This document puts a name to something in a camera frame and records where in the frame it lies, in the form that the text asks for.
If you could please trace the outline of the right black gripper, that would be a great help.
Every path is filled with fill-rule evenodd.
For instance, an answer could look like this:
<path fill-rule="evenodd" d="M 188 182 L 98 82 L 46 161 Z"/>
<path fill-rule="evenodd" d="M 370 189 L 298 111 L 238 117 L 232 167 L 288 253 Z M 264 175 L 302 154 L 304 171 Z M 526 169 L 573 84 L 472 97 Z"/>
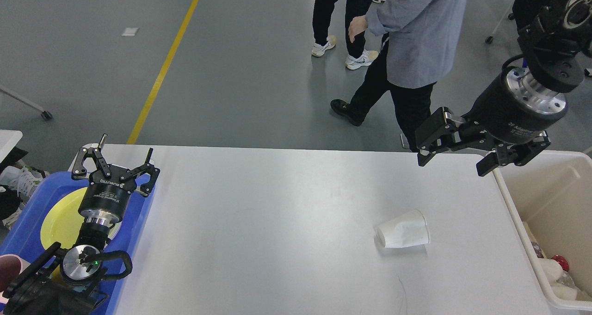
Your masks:
<path fill-rule="evenodd" d="M 514 164 L 524 166 L 550 146 L 551 125 L 568 111 L 565 94 L 547 89 L 529 68 L 503 70 L 463 115 L 438 108 L 415 132 L 417 163 L 465 148 L 488 151 L 476 164 L 478 176 Z"/>

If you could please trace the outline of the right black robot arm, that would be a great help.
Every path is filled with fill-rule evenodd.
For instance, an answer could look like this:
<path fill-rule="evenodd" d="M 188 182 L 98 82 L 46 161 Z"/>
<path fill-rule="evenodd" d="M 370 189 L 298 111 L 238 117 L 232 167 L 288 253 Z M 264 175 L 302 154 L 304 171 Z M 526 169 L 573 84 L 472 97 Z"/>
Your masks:
<path fill-rule="evenodd" d="M 416 130 L 417 162 L 466 148 L 486 151 L 479 176 L 498 167 L 524 166 L 550 146 L 546 130 L 568 111 L 565 95 L 584 80 L 576 60 L 591 56 L 591 0 L 515 0 L 520 54 L 462 116 L 438 108 Z"/>

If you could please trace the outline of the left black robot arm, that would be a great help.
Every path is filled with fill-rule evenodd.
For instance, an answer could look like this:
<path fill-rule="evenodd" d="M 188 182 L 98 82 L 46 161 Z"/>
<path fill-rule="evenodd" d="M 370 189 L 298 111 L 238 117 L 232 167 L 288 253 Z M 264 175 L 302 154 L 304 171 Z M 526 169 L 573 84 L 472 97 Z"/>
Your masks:
<path fill-rule="evenodd" d="M 148 197 L 154 190 L 159 168 L 145 162 L 128 169 L 106 162 L 102 136 L 97 147 L 81 147 L 71 179 L 86 180 L 78 214 L 78 237 L 68 249 L 54 242 L 9 284 L 3 296 L 5 315 L 89 315 L 101 305 L 102 282 L 118 281 L 131 274 L 129 252 L 110 246 L 109 233 L 121 226 L 133 193 Z"/>

